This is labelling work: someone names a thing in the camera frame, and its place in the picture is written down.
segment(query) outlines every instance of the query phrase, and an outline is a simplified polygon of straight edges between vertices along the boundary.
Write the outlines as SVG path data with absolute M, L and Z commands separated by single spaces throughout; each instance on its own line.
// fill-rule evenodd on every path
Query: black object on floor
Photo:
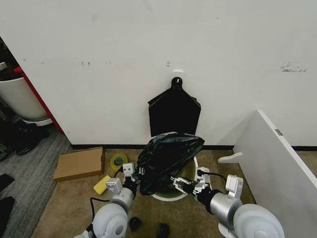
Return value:
M 138 158 L 135 175 L 140 179 L 140 193 L 152 195 L 171 184 L 176 176 L 202 149 L 204 140 L 195 135 L 161 134 L 149 141 Z
M 169 225 L 165 223 L 160 223 L 157 238 L 167 238 L 168 235 L 169 235 Z
M 129 227 L 132 232 L 136 231 L 142 225 L 142 221 L 138 217 L 132 217 L 129 221 Z
M 6 197 L 0 200 L 0 237 L 3 236 L 5 231 L 6 225 L 9 221 L 9 217 L 14 205 L 14 198 L 13 197 Z
M 45 128 L 22 121 L 11 123 L 0 120 L 0 131 L 3 144 L 15 150 L 17 155 L 26 154 L 50 135 Z
M 7 174 L 0 175 L 0 192 L 8 187 L 13 181 L 14 178 Z
M 182 88 L 180 77 L 172 79 L 172 87 L 149 103 L 151 136 L 167 132 L 195 135 L 201 106 Z

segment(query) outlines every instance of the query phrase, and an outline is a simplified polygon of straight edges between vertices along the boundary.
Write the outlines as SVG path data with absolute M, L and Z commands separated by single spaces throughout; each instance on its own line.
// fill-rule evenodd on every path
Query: black baseboard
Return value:
M 122 145 L 122 144 L 79 144 L 71 145 L 75 150 L 103 147 L 105 149 L 143 149 L 145 145 Z M 232 150 L 233 145 L 204 145 L 203 150 Z
M 292 146 L 296 151 L 317 151 L 317 146 Z
M 143 149 L 145 145 L 122 144 L 77 144 L 71 145 L 75 150 L 103 147 L 105 149 Z M 317 146 L 292 146 L 296 151 L 317 151 Z M 203 150 L 232 150 L 233 145 L 204 145 Z
M 126 145 L 126 144 L 77 144 L 71 145 L 75 150 L 103 147 L 104 149 L 143 149 L 145 145 Z

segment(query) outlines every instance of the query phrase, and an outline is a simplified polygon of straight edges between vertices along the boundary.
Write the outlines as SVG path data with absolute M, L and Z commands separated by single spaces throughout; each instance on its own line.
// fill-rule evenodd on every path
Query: yellow tape roll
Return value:
M 115 172 L 117 172 L 118 169 L 126 163 L 128 163 L 128 158 L 125 154 L 117 154 L 110 159 L 110 166 Z

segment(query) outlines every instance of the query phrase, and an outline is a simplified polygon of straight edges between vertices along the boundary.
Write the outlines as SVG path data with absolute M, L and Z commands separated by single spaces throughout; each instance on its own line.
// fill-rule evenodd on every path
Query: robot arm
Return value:
M 136 196 L 137 181 L 133 163 L 123 165 L 124 184 L 119 178 L 106 182 L 111 199 L 96 213 L 93 222 L 75 238 L 122 238 L 127 229 L 128 212 Z
M 219 220 L 218 228 L 226 238 L 284 238 L 283 228 L 277 218 L 256 204 L 242 205 L 240 200 L 243 179 L 228 175 L 226 190 L 212 190 L 209 169 L 196 169 L 197 181 L 173 178 L 176 189 L 192 194 L 205 205 L 206 210 Z
M 95 215 L 93 222 L 75 238 L 122 238 L 127 229 L 128 212 L 136 196 L 138 180 L 134 178 L 133 163 L 123 165 L 124 185 L 120 179 L 106 182 L 111 192 L 111 200 Z M 206 210 L 219 220 L 218 228 L 226 238 L 285 238 L 281 224 L 265 208 L 242 205 L 240 195 L 243 179 L 229 175 L 226 182 L 228 194 L 212 189 L 209 169 L 196 169 L 197 181 L 187 178 L 173 178 L 176 189 L 184 194 L 192 194 Z

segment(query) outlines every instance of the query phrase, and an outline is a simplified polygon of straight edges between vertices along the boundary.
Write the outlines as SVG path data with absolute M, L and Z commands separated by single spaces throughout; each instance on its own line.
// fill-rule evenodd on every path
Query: white panel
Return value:
M 263 109 L 317 146 L 315 0 L 7 0 L 0 34 L 73 144 L 144 144 L 175 68 L 197 135 L 233 145 Z
M 249 120 L 234 146 L 258 205 L 281 222 L 285 237 L 316 237 L 317 179 L 263 111 Z

